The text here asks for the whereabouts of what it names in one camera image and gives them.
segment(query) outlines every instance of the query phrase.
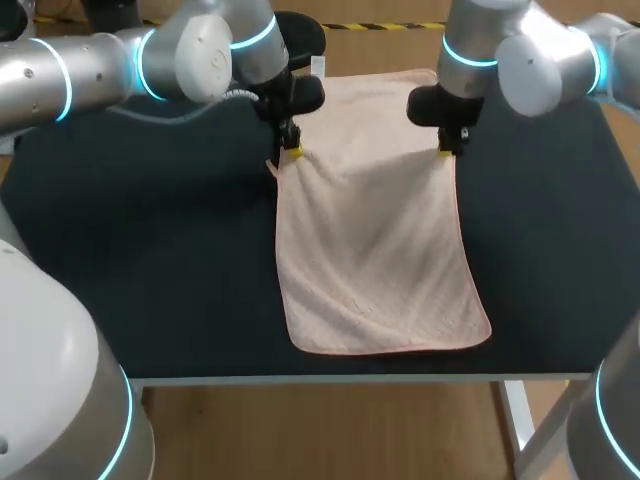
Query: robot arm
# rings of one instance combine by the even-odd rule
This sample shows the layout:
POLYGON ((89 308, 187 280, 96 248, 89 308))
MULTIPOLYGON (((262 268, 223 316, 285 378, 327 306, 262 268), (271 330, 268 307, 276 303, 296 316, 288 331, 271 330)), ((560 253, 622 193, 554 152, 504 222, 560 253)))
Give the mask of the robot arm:
POLYGON ((207 103, 232 76, 263 101, 286 148, 298 146, 291 120, 319 108, 318 79, 296 81, 268 0, 193 0, 161 28, 0 44, 0 135, 99 110, 134 95, 207 103), (295 105, 309 83, 314 101, 295 105))
POLYGON ((522 115, 607 92, 640 107, 637 31, 608 14, 565 26, 533 0, 454 0, 439 83, 414 90, 407 114, 417 125, 440 127, 441 148, 459 154, 496 71, 505 99, 522 115))

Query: cable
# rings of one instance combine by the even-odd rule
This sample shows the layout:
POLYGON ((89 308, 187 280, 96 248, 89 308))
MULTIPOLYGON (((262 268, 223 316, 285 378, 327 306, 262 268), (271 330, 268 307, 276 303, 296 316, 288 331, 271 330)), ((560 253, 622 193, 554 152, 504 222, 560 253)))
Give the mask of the cable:
POLYGON ((224 102, 225 100, 229 100, 231 98, 248 98, 254 102, 257 102, 258 100, 260 100, 260 98, 255 93, 249 92, 248 90, 229 90, 228 92, 226 92, 220 98, 214 100, 213 102, 203 107, 196 108, 195 110, 192 110, 191 112, 185 115, 181 115, 179 117, 173 117, 173 118, 144 115, 142 113, 132 112, 131 110, 127 110, 126 108, 121 108, 121 107, 111 107, 107 110, 110 112, 116 113, 118 115, 132 118, 140 122, 153 123, 156 125, 167 125, 167 126, 184 125, 185 123, 189 123, 190 121, 195 120, 196 118, 204 115, 211 108, 215 107, 219 103, 224 102))

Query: white table leg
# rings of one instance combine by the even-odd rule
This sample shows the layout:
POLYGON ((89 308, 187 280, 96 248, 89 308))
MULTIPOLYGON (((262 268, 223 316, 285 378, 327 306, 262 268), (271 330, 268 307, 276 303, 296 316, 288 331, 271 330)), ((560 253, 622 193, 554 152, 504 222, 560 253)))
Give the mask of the white table leg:
POLYGON ((527 392, 521 380, 499 382, 499 386, 511 447, 517 456, 535 432, 527 392))
POLYGON ((583 387, 584 382, 571 382, 535 434, 528 439, 522 451, 516 454, 515 473, 517 480, 539 479, 553 460, 560 453, 566 451, 567 417, 573 401, 583 391, 583 387))

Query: white label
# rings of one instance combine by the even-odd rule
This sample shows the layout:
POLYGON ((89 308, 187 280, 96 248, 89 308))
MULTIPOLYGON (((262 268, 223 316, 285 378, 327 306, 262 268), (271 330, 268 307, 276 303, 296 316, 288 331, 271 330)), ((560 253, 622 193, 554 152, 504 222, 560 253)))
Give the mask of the white label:
POLYGON ((322 57, 311 57, 311 75, 315 75, 316 77, 324 78, 324 71, 326 68, 326 61, 324 56, 322 57))
POLYGON ((0 155, 13 155, 15 137, 0 137, 0 155))

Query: black and yellow striped tape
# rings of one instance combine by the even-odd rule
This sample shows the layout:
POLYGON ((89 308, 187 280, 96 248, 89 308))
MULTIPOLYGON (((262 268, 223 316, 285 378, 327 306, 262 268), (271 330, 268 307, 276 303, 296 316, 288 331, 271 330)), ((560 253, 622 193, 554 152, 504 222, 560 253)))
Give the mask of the black and yellow striped tape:
POLYGON ((323 23, 325 30, 414 30, 426 28, 442 30, 445 24, 441 22, 426 23, 323 23))
MULTIPOLYGON (((85 23, 80 20, 70 18, 56 18, 36 15, 36 23, 66 23, 77 24, 85 23)), ((161 20, 144 20, 145 25, 162 25, 161 20)), ((442 22, 426 22, 426 23, 323 23, 324 30, 414 30, 414 29, 430 29, 442 30, 445 24, 442 22)))

